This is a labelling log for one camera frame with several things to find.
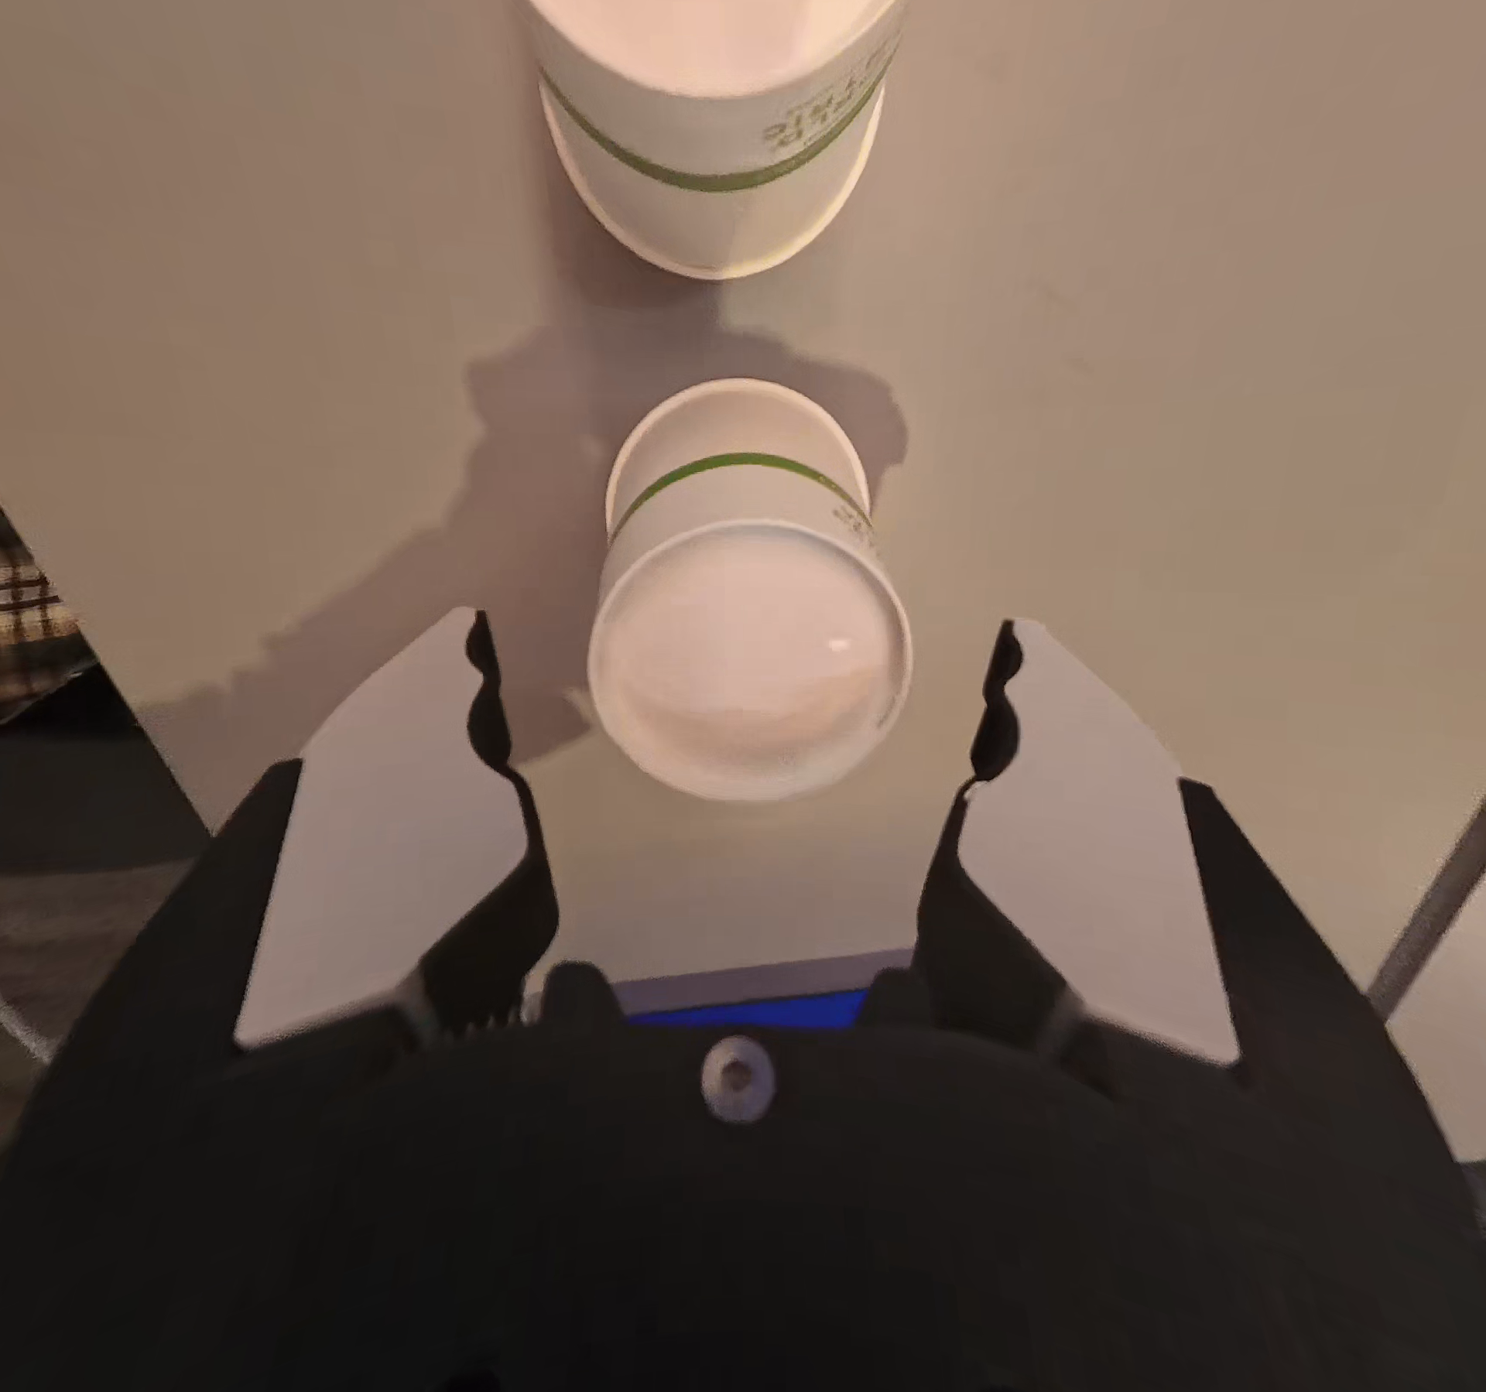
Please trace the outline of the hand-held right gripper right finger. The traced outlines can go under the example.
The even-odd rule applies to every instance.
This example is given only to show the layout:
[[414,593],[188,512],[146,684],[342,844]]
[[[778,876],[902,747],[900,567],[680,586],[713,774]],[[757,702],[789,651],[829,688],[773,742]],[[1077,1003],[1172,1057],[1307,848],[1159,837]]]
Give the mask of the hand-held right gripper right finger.
[[1180,770],[1038,622],[1005,620],[918,903],[937,1022],[1046,1054],[1087,1024],[1238,1061]]

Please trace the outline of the white green-banded paper cup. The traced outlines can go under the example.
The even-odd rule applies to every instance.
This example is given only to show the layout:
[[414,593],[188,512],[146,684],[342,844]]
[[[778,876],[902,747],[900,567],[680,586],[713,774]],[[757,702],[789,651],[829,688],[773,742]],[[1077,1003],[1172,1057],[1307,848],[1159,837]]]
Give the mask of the white green-banded paper cup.
[[908,0],[516,0],[556,156],[594,220],[696,281],[787,262],[876,138]]
[[908,615],[861,459],[812,398],[710,379],[615,455],[586,652],[598,723],[656,781],[707,800],[826,789],[906,701]]

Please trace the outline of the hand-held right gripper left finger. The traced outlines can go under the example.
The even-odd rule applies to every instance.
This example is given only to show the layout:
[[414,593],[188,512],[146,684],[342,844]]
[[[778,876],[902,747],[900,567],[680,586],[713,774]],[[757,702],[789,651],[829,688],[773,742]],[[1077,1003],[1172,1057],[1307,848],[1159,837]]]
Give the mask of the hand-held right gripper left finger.
[[514,1020],[557,900],[500,697],[488,620],[456,607],[308,738],[241,1048],[381,1009],[424,1036]]

